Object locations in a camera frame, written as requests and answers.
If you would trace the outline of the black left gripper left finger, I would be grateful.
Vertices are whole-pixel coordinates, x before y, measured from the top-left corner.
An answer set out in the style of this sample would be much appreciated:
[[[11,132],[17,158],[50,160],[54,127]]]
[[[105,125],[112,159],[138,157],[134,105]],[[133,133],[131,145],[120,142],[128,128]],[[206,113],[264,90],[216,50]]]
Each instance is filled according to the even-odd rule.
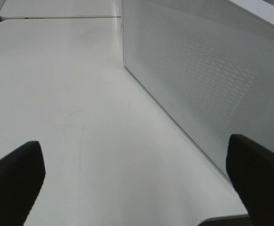
[[[0,159],[0,226],[24,225],[45,175],[38,141],[29,141]]]

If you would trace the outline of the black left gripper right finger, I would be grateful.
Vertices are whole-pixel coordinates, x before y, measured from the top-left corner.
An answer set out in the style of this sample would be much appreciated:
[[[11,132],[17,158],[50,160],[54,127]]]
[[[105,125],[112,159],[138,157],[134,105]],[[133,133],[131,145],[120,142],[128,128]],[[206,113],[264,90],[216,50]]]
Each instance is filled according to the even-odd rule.
[[[274,226],[274,153],[240,134],[229,139],[226,171],[255,226]]]

